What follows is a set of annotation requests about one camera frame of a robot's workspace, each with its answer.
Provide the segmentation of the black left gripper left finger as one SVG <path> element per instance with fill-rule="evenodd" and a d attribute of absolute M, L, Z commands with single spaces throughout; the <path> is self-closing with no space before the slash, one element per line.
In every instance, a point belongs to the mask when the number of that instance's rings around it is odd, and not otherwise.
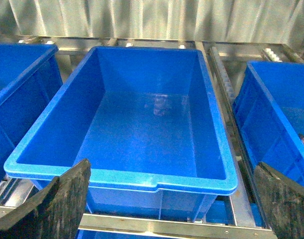
<path fill-rule="evenodd" d="M 83 159 L 0 218 L 0 239 L 73 239 L 86 207 L 91 164 Z"/>

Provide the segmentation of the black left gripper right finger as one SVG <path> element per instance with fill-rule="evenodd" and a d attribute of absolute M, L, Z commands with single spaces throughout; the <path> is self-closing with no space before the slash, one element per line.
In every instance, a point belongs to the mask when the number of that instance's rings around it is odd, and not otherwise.
<path fill-rule="evenodd" d="M 264 162 L 254 179 L 268 224 L 279 239 L 304 239 L 304 187 Z"/>

